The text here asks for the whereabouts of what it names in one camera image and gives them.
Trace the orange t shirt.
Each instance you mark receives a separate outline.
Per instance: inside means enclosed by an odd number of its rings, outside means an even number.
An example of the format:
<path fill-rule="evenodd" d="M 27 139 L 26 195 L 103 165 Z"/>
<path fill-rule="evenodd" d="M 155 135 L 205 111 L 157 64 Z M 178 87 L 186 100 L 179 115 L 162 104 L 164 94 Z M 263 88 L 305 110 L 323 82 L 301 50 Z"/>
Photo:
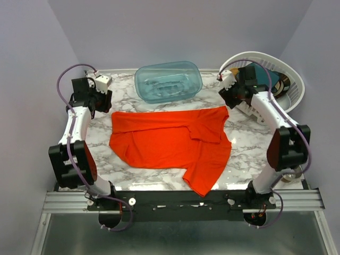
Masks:
<path fill-rule="evenodd" d="M 129 166 L 181 168 L 184 182 L 205 197 L 223 173 L 232 144 L 225 106 L 173 112 L 112 114 L 109 146 Z"/>

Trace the clear blue plastic tub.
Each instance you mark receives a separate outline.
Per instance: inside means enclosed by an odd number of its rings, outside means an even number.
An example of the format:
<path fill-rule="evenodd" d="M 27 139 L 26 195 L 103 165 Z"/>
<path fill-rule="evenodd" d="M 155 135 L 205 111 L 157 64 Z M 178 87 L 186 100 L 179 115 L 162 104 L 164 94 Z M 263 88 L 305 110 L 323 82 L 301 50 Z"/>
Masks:
<path fill-rule="evenodd" d="M 203 86 L 199 69 L 189 61 L 141 67 L 134 75 L 134 83 L 138 96 L 149 104 L 189 99 Z"/>

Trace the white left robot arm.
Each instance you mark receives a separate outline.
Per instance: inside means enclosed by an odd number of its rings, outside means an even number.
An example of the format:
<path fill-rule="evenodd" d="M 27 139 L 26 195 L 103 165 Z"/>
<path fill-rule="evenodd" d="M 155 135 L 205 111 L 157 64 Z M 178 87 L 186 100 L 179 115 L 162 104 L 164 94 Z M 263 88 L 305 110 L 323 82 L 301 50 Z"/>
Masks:
<path fill-rule="evenodd" d="M 111 109 L 112 79 L 106 75 L 71 80 L 73 93 L 66 105 L 68 120 L 57 145 L 48 149 L 59 187 L 87 189 L 93 196 L 100 195 L 99 203 L 107 210 L 117 206 L 118 197 L 112 184 L 99 177 L 97 166 L 86 144 L 87 130 L 96 112 Z"/>

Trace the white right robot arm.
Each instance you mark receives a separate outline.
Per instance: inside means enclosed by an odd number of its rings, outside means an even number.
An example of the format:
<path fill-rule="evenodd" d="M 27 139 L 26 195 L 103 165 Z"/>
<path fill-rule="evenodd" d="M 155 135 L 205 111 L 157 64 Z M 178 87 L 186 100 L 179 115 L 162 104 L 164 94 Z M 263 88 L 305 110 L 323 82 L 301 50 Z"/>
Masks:
<path fill-rule="evenodd" d="M 256 77 L 249 77 L 246 71 L 234 75 L 224 67 L 219 70 L 217 80 L 222 85 L 219 94 L 229 108 L 242 103 L 253 107 L 273 134 L 267 149 L 267 163 L 252 182 L 254 190 L 244 195 L 245 204 L 257 208 L 264 201 L 262 194 L 271 192 L 283 175 L 293 174 L 301 165 L 310 167 L 311 131 L 287 115 L 275 100 L 269 84 L 258 84 Z"/>

